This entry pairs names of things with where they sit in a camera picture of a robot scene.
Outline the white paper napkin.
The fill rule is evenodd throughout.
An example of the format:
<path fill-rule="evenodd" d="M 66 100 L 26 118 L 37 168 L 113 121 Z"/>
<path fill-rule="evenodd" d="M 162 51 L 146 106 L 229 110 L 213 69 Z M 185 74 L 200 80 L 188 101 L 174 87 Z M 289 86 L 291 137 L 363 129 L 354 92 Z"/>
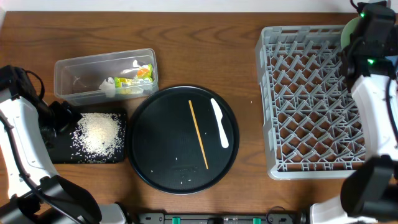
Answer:
<path fill-rule="evenodd" d="M 107 98 L 114 98 L 116 94 L 116 85 L 112 77 L 105 79 L 99 86 L 99 90 L 105 93 Z"/>

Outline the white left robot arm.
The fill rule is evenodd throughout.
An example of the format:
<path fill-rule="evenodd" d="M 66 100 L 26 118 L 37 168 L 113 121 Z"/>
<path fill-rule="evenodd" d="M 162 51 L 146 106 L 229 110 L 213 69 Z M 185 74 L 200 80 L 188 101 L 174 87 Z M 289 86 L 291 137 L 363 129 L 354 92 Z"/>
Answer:
<path fill-rule="evenodd" d="M 39 130 L 39 116 L 32 103 L 13 100 L 1 91 L 1 151 L 8 173 L 10 202 L 2 207 L 3 223 L 33 223 L 33 219 L 11 205 L 31 195 L 51 206 L 51 223 L 127 223 L 121 207 L 98 205 L 85 189 L 59 176 Z"/>

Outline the pile of white rice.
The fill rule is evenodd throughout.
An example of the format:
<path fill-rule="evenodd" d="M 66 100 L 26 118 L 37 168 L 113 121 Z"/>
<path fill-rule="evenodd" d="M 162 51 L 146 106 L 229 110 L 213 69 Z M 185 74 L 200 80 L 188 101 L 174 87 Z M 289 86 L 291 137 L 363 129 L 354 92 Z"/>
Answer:
<path fill-rule="evenodd" d="M 78 164 L 114 163 L 122 156 L 124 120 L 117 113 L 83 113 L 72 137 L 71 159 Z"/>

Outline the green yellow snack wrapper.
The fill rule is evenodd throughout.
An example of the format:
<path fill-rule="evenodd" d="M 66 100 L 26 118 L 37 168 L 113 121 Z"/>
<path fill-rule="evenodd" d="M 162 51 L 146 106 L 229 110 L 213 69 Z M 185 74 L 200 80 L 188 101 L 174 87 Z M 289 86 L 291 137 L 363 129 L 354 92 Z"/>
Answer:
<path fill-rule="evenodd" d="M 153 66 L 146 64 L 131 68 L 124 73 L 133 73 L 132 78 L 115 77 L 114 84 L 119 94 L 122 95 L 137 95 L 144 92 L 143 87 L 151 85 L 154 81 L 152 78 Z"/>

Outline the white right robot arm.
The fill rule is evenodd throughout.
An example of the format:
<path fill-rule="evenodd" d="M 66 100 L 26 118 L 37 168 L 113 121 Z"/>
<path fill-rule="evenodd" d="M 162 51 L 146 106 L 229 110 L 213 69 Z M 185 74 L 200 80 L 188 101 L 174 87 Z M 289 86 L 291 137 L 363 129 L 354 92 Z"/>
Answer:
<path fill-rule="evenodd" d="M 342 69 L 359 109 L 366 162 L 338 196 L 310 207 L 310 223 L 377 223 L 397 220 L 397 43 L 393 28 L 354 29 L 341 35 Z"/>

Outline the wooden chopstick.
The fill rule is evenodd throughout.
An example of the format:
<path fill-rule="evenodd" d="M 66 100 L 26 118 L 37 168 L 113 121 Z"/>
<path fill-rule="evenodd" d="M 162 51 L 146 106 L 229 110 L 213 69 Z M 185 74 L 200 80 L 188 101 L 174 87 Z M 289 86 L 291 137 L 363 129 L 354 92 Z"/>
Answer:
<path fill-rule="evenodd" d="M 188 104 L 189 104 L 189 107 L 190 107 L 193 123 L 194 123 L 194 126 L 195 126 L 195 131 L 197 133 L 197 138 L 198 138 L 198 142 L 199 142 L 199 145 L 200 145 L 200 149 L 201 149 L 201 153 L 202 153 L 202 156 L 203 156 L 203 160 L 204 160 L 204 163 L 205 163 L 205 167 L 206 167 L 206 170 L 208 170 L 209 169 L 208 162 L 207 162 L 205 150 L 204 150 L 204 147 L 203 147 L 203 142 L 202 142 L 202 139 L 201 139 L 200 130 L 198 128 L 198 123 L 197 123 L 197 119 L 196 119 L 196 116 L 195 116 L 195 111 L 193 109 L 192 101 L 189 100 Z"/>

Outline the mint green bowl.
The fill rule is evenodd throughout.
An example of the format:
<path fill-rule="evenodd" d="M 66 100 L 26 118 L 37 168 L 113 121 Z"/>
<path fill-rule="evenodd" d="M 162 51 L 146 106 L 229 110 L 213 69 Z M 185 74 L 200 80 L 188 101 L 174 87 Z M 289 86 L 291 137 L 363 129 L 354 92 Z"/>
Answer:
<path fill-rule="evenodd" d="M 340 37 L 340 44 L 341 49 L 343 50 L 345 47 L 349 46 L 351 43 L 351 34 L 354 32 L 360 17 L 355 17 L 354 19 L 350 20 L 347 25 L 343 28 Z"/>

